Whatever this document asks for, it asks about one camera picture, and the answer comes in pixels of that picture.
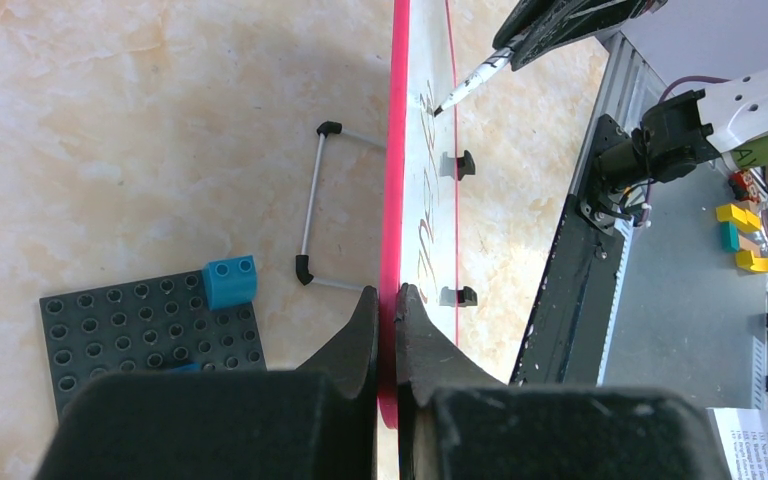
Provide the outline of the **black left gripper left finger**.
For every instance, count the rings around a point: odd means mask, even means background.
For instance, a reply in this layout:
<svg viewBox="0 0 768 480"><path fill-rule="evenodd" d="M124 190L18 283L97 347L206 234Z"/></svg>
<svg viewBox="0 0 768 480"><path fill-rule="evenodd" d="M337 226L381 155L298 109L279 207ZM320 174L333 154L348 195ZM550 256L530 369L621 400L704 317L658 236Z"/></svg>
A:
<svg viewBox="0 0 768 480"><path fill-rule="evenodd" d="M379 297L293 370L104 376L68 405L41 479L372 479Z"/></svg>

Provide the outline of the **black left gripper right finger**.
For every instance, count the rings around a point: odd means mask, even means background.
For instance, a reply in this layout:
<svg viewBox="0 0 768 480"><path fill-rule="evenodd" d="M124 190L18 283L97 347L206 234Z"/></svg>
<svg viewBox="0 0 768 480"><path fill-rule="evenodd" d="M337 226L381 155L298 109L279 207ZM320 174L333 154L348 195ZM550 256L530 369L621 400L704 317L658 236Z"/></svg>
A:
<svg viewBox="0 0 768 480"><path fill-rule="evenodd" d="M705 413L651 388L508 386L431 322L418 289L396 300L404 479L725 479Z"/></svg>

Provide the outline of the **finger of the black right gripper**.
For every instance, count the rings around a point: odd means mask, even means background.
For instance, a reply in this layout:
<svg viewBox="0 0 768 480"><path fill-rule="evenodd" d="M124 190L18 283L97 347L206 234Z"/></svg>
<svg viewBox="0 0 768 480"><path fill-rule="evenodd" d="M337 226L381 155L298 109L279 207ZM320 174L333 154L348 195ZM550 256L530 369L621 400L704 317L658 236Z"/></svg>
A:
<svg viewBox="0 0 768 480"><path fill-rule="evenodd" d="M493 49L499 50L504 47L515 35L528 28L553 4L554 0L519 0L497 30L492 42Z"/></svg>
<svg viewBox="0 0 768 480"><path fill-rule="evenodd" d="M508 42L513 50L510 68L517 71L556 48L654 13L665 4L666 0L554 0L545 13Z"/></svg>

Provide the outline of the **white marker pen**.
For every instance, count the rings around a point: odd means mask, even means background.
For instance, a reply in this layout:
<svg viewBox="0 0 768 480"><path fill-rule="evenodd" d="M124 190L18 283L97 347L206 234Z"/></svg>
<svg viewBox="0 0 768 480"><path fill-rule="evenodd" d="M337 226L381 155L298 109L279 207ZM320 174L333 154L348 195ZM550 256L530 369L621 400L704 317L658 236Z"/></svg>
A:
<svg viewBox="0 0 768 480"><path fill-rule="evenodd" d="M461 83L459 83L448 96L435 108L433 116L437 117L449 108L457 105L479 86L486 83L505 66L513 55L510 47L504 47L494 52L480 63Z"/></svg>

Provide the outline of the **pink framed whiteboard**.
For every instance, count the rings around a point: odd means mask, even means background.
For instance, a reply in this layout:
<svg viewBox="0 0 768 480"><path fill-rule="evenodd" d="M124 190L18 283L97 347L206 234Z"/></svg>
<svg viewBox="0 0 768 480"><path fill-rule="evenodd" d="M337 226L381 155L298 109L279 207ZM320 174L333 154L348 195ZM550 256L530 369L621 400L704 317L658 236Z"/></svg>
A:
<svg viewBox="0 0 768 480"><path fill-rule="evenodd" d="M397 296L416 287L436 329L458 342L459 311L477 303L458 278L460 181L475 172L458 147L457 111L436 113L457 80L447 1L396 1L394 6L385 189L382 209L378 406L390 429L408 404L396 379Z"/></svg>

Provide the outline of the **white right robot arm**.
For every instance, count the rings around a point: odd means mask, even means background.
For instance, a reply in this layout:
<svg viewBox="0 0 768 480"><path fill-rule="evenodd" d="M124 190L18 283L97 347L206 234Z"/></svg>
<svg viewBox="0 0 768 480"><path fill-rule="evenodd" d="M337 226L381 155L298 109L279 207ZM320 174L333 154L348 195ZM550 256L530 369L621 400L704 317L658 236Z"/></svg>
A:
<svg viewBox="0 0 768 480"><path fill-rule="evenodd" d="M492 41L518 70L556 48L594 36L662 7L660 1L520 1ZM646 111L629 139L601 153L597 177L619 189L666 183L722 157L733 168L768 160L768 69L664 98Z"/></svg>

